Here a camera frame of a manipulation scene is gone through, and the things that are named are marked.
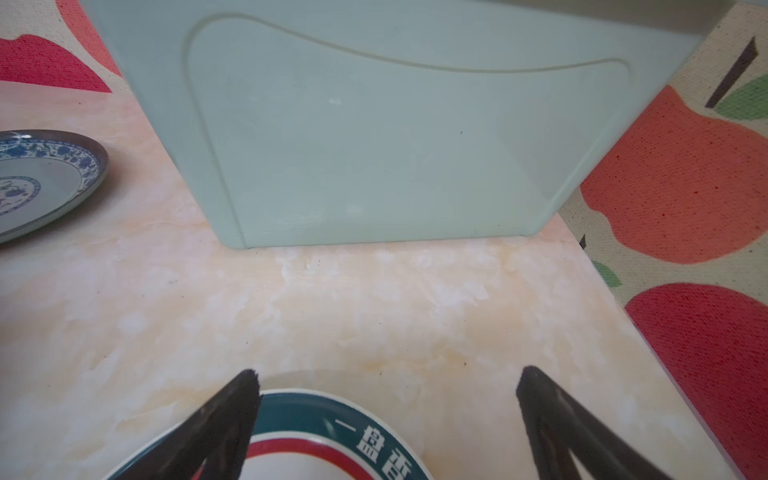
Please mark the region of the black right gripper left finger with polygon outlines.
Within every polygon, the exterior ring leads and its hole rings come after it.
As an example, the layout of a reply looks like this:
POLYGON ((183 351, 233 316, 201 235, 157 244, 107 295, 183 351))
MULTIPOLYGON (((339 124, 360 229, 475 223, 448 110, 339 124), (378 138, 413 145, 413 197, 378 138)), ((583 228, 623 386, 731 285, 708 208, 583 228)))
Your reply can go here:
POLYGON ((262 396, 245 369, 187 420, 120 469, 117 479, 237 479, 262 396))

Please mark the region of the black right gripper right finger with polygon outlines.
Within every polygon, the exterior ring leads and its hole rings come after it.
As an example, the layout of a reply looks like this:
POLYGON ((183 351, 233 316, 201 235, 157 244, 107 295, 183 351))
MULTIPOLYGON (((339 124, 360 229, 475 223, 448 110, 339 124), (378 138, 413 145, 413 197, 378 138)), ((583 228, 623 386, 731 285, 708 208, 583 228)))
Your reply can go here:
POLYGON ((524 367, 516 396, 541 479, 579 479, 576 461, 595 479, 670 479, 538 367, 524 367))

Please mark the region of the green red rimmed white plate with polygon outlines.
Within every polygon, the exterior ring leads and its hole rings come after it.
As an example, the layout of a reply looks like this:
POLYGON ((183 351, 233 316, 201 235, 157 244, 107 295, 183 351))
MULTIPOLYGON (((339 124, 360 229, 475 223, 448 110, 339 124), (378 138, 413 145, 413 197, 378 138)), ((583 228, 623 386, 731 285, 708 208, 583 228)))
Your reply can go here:
POLYGON ((262 394, 242 479, 431 479, 394 430, 357 404, 315 390, 262 394))

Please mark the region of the mint green plastic bin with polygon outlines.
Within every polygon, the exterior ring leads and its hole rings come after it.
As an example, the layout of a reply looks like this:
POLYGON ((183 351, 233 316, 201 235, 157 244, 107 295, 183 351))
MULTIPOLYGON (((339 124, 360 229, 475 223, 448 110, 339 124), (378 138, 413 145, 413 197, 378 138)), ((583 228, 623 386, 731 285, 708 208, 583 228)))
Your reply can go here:
POLYGON ((726 1, 86 1, 218 240, 540 231, 726 1))

